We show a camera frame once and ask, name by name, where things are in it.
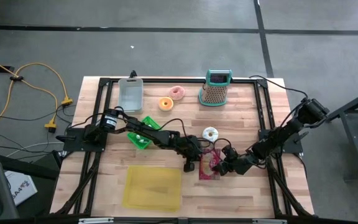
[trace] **toy donut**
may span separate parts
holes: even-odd
[[[173,101],[169,97],[160,98],[158,101],[158,107],[163,111],[170,111],[173,108]]]
[[[173,100],[180,100],[184,97],[185,92],[182,86],[174,86],[169,90],[168,96]]]

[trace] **green plastic basket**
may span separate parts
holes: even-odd
[[[151,125],[154,129],[160,128],[157,122],[155,122],[150,116],[145,117],[142,122],[144,122],[146,125]],[[137,134],[135,133],[128,133],[127,136],[138,149],[145,149],[151,143],[151,140],[143,136],[140,136],[140,139],[137,139]]]

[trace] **yellow plastic sheet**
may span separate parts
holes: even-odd
[[[175,212],[180,209],[181,170],[129,166],[122,206]]]

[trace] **wooden tabletop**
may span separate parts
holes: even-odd
[[[84,77],[73,124],[83,122],[92,115],[99,78]],[[273,78],[272,81],[284,85],[281,78]],[[224,106],[207,107],[198,102],[200,84],[177,83],[175,85],[185,88],[185,97],[180,101],[175,101],[172,111],[161,111],[158,108],[158,99],[167,96],[173,85],[172,83],[144,83],[144,110],[136,117],[143,119],[150,116],[160,125],[170,119],[181,118],[185,123],[187,134],[196,136],[201,136],[204,128],[213,126],[219,131],[219,137],[228,138],[239,152],[258,140],[257,131],[260,127],[252,85],[232,84],[228,89],[227,103]],[[278,126],[290,112],[287,94],[284,89],[270,83],[268,88],[276,126]],[[118,94],[119,87],[115,83],[112,89],[111,108],[117,105]],[[104,101],[102,100],[100,112],[103,110],[103,105]],[[165,129],[183,132],[180,122],[172,122]],[[182,173],[181,209],[179,211],[172,213],[122,207],[128,166],[145,165],[183,169],[185,161],[174,151],[161,150],[153,144],[146,150],[136,150],[126,134],[109,134],[108,136],[106,150],[102,154],[99,166],[92,209],[93,217],[274,217],[266,170],[252,167],[245,175],[228,173],[220,180],[199,180],[198,162],[196,162],[195,171]],[[76,189],[80,179],[83,157],[83,152],[75,152],[63,161],[51,212],[61,208]],[[313,213],[308,184],[301,162],[291,154],[284,154],[282,159],[288,187],[302,206]],[[85,207],[87,195],[88,188],[85,189],[81,210]],[[280,208],[284,212],[280,190],[278,190],[278,197]]]

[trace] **gray floor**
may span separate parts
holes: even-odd
[[[358,30],[358,1],[260,0],[266,29]],[[0,0],[0,23],[54,26],[257,28],[251,0],[75,1]],[[358,95],[358,35],[267,35],[275,77],[306,91],[331,111]],[[0,31],[0,63],[19,67],[43,62],[58,70],[77,99],[85,75],[200,76],[207,69],[232,69],[235,77],[266,76],[259,34]],[[26,80],[59,99],[58,79],[40,67],[23,71]],[[0,74],[0,111],[9,79]],[[301,96],[288,92],[291,106]],[[51,97],[18,83],[6,116],[36,118],[53,111]],[[23,146],[46,141],[44,118],[3,119],[0,133]],[[58,132],[66,124],[58,122]],[[352,150],[339,121],[312,130],[302,140],[315,213],[358,221],[358,182],[342,177],[353,167]],[[15,146],[0,138],[0,146]],[[48,149],[61,149],[60,144]],[[43,146],[32,148],[42,150]],[[0,149],[8,155],[10,149]],[[11,157],[29,156],[18,152]]]

